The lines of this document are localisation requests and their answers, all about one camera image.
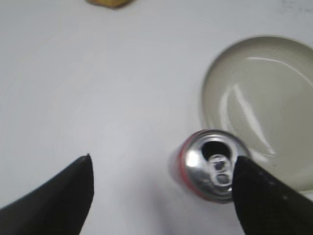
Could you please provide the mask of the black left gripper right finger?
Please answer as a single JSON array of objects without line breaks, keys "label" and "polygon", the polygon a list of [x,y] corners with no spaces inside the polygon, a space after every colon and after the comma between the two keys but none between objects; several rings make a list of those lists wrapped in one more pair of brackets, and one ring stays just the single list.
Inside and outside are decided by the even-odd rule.
[{"label": "black left gripper right finger", "polygon": [[243,156],[235,164],[232,197],[246,235],[313,233],[313,202]]}]

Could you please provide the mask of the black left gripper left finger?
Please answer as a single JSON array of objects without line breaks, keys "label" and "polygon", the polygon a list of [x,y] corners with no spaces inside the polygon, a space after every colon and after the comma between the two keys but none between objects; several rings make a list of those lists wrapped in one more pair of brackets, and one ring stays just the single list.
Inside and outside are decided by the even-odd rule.
[{"label": "black left gripper left finger", "polygon": [[94,197],[90,155],[81,156],[49,181],[1,208],[2,235],[78,235]]}]

